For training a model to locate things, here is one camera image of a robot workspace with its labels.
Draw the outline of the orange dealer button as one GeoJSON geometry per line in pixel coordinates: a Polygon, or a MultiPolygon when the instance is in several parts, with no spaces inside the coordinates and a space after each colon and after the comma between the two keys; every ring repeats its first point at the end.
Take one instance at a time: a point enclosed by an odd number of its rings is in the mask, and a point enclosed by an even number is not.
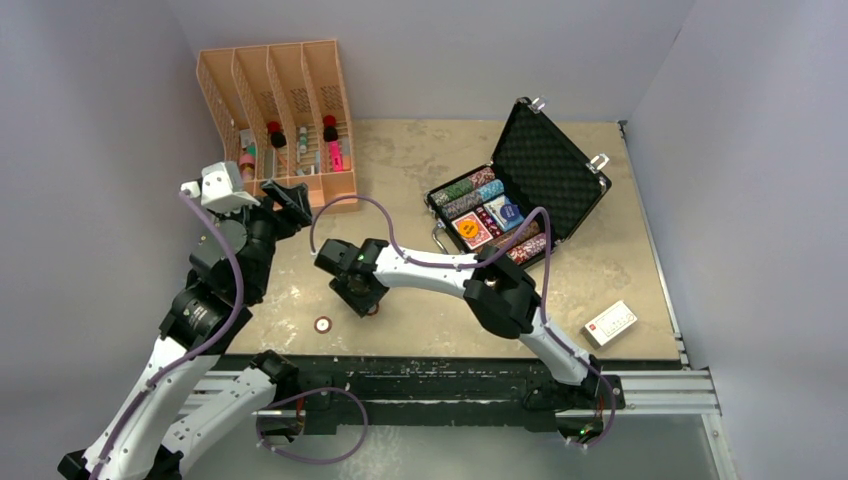
{"type": "Polygon", "coordinates": [[[459,222],[457,230],[464,238],[475,238],[479,234],[479,224],[473,219],[465,219],[459,222]]]}

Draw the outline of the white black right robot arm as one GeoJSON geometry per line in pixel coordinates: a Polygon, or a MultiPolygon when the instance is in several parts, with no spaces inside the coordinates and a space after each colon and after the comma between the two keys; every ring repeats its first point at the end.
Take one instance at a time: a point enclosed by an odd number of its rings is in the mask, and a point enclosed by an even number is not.
{"type": "Polygon", "coordinates": [[[330,288],[360,317],[392,288],[442,293],[465,302],[482,328],[520,341],[548,368],[564,399],[584,407],[601,391],[599,364],[551,318],[535,280],[507,255],[448,255],[367,239],[356,246],[326,240],[314,265],[331,275],[330,288]]]}

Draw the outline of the black aluminium poker case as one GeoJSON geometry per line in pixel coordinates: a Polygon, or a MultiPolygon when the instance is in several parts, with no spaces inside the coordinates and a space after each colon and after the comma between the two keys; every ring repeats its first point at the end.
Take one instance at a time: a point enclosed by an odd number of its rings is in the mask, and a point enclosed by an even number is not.
{"type": "Polygon", "coordinates": [[[463,253],[486,246],[506,247],[508,256],[527,268],[569,239],[612,187],[603,173],[606,155],[587,157],[544,113],[538,101],[518,98],[489,161],[424,195],[437,225],[463,253]],[[483,205],[506,195],[524,221],[503,232],[483,205]],[[494,239],[470,250],[451,221],[475,212],[494,239]]]}

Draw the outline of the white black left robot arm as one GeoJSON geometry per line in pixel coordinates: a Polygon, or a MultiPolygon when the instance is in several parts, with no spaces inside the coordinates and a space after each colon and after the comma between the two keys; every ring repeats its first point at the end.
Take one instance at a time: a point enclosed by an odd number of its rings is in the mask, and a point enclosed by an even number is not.
{"type": "Polygon", "coordinates": [[[262,301],[277,243],[311,225],[308,187],[268,180],[254,196],[239,179],[208,173],[183,184],[179,197],[206,235],[118,412],[89,447],[60,460],[66,479],[180,479],[248,414],[268,404],[284,409],[297,399],[298,369],[268,350],[209,402],[182,414],[197,383],[262,301]]]}

